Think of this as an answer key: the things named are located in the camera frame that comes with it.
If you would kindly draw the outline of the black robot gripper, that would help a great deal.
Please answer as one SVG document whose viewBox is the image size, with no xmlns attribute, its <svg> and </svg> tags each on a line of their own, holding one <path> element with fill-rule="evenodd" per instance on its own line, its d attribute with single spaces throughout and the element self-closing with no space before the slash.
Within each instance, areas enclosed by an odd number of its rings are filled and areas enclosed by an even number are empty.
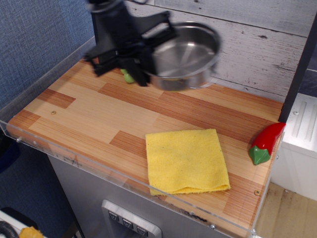
<svg viewBox="0 0 317 238">
<path fill-rule="evenodd" d="M 139 86 L 147 86 L 150 74 L 156 73 L 154 48 L 176 36 L 170 12 L 135 17 L 122 0 L 90 0 L 87 8 L 91 14 L 101 16 L 112 48 L 103 53 L 91 49 L 84 60 L 92 65 L 97 76 L 121 67 Z"/>
</svg>

